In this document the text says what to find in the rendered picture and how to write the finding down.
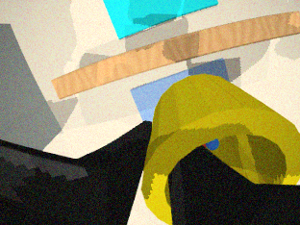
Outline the blue marble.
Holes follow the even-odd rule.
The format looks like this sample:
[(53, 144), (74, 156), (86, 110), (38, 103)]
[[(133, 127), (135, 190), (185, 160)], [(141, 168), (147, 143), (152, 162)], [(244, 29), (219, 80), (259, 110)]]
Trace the blue marble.
[(217, 139), (213, 139), (213, 140), (211, 140), (211, 142), (205, 143), (205, 147), (207, 147), (208, 150), (215, 151), (216, 148), (218, 148), (218, 146), (219, 146), (219, 142), (218, 141), (219, 141), (218, 138)]

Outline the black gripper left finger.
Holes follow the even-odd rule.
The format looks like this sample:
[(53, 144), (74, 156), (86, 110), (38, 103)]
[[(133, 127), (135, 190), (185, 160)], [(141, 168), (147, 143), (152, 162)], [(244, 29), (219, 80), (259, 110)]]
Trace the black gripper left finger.
[(151, 121), (78, 159), (0, 139), (0, 200), (80, 225), (127, 225)]

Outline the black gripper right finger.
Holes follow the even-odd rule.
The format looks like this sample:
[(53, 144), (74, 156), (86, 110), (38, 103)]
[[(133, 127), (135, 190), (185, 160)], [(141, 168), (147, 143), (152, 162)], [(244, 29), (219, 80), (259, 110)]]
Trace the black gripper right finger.
[(300, 221), (300, 186), (255, 185), (204, 144), (169, 171), (172, 225), (268, 225)]

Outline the yellow cup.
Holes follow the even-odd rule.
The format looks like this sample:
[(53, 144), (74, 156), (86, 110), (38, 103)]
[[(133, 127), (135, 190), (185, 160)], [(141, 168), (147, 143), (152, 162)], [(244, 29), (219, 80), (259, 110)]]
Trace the yellow cup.
[(154, 109), (143, 166), (146, 208), (172, 225), (168, 177), (193, 148), (213, 139), (217, 158), (255, 185), (300, 181), (300, 133), (295, 124), (220, 75), (173, 83)]

